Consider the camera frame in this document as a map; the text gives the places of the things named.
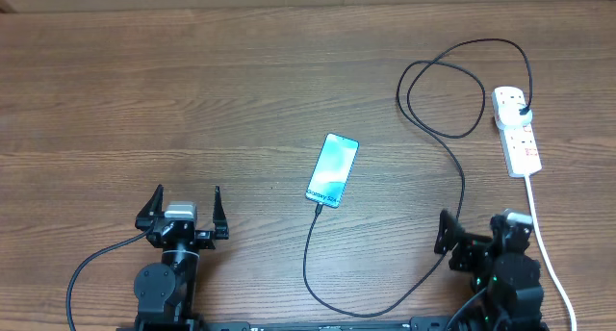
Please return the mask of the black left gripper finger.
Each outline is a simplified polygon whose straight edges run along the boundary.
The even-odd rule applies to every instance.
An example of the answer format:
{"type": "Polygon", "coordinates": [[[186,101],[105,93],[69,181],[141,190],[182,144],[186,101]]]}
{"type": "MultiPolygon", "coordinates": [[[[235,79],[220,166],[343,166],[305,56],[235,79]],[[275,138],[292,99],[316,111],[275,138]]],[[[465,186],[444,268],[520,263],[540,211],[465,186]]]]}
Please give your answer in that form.
{"type": "Polygon", "coordinates": [[[215,237],[217,240],[229,239],[229,227],[225,212],[222,206],[222,199],[219,186],[215,187],[215,204],[213,210],[213,223],[215,225],[215,237]]]}
{"type": "Polygon", "coordinates": [[[137,229],[146,231],[156,221],[157,217],[163,213],[163,198],[164,187],[159,184],[150,199],[136,215],[135,227],[137,229]]]}

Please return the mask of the blue Samsung Galaxy smartphone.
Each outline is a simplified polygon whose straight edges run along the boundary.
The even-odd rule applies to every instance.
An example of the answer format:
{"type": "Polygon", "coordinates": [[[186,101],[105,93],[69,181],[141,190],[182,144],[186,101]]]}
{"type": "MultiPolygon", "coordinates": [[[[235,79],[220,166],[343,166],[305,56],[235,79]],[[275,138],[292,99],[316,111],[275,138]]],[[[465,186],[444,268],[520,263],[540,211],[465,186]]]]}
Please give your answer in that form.
{"type": "Polygon", "coordinates": [[[360,144],[328,133],[307,186],[305,197],[330,208],[338,208],[346,189],[360,144]]]}

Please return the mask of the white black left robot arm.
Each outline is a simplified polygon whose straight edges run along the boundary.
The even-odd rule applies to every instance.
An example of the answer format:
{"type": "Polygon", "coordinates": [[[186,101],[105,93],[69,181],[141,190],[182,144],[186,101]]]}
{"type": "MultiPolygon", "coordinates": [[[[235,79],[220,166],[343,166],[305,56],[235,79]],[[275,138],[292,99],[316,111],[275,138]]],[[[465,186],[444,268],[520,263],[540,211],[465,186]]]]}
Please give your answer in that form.
{"type": "Polygon", "coordinates": [[[212,230],[199,230],[197,206],[174,201],[163,207],[164,187],[158,186],[136,215],[135,226],[155,248],[161,261],[145,266],[134,280],[138,300],[136,330],[202,331],[203,316],[193,311],[196,279],[202,250],[214,250],[215,242],[229,238],[220,189],[215,188],[212,230]]]}

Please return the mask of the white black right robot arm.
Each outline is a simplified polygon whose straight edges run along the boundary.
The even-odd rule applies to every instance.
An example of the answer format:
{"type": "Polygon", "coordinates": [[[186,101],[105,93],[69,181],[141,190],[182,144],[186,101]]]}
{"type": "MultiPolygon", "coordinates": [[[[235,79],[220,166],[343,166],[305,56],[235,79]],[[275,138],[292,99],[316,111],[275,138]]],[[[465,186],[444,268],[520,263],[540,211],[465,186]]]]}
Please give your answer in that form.
{"type": "Polygon", "coordinates": [[[526,255],[532,218],[507,209],[491,217],[490,229],[490,237],[472,234],[449,211],[439,215],[434,252],[450,253],[449,268],[472,275],[474,293],[445,328],[545,330],[541,265],[526,255]]]}

